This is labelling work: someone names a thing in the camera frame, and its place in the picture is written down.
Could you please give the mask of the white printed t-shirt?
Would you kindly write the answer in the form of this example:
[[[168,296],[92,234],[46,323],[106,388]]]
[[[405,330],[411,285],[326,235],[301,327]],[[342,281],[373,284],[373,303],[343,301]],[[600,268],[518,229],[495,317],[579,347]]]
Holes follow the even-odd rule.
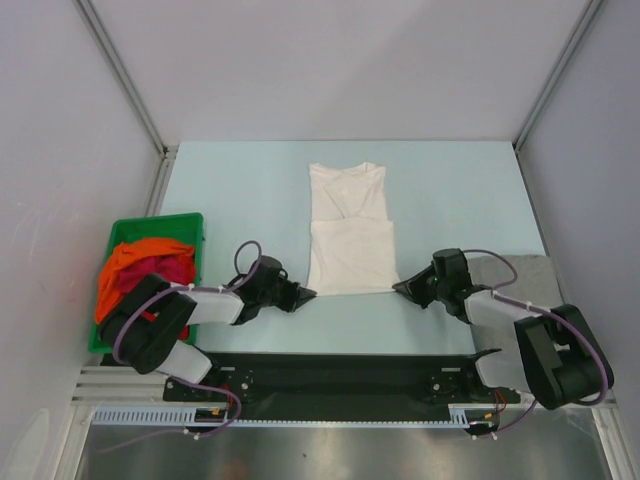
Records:
[[[399,281],[386,168],[370,162],[309,166],[311,251],[307,287],[320,296],[387,293]]]

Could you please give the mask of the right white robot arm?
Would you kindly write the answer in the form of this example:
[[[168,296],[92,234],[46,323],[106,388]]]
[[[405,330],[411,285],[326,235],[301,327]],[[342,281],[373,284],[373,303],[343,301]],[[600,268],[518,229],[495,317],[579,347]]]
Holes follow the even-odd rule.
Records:
[[[466,252],[444,249],[393,289],[421,308],[439,302],[470,326],[475,367],[461,376],[469,399],[484,401],[506,387],[532,395],[548,410],[601,403],[613,386],[613,370],[580,309],[516,300],[502,293],[506,285],[475,283]]]

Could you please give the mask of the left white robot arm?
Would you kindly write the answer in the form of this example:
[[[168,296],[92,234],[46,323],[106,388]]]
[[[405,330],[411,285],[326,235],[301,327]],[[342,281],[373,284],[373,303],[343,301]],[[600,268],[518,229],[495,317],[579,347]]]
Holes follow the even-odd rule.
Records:
[[[240,326],[264,308],[292,313],[317,296],[288,278],[277,259],[261,256],[246,273],[221,287],[198,287],[146,275],[98,327],[114,360],[144,375],[159,372],[185,383],[197,398],[214,397],[221,387],[214,361],[180,339],[184,328],[201,324]]]

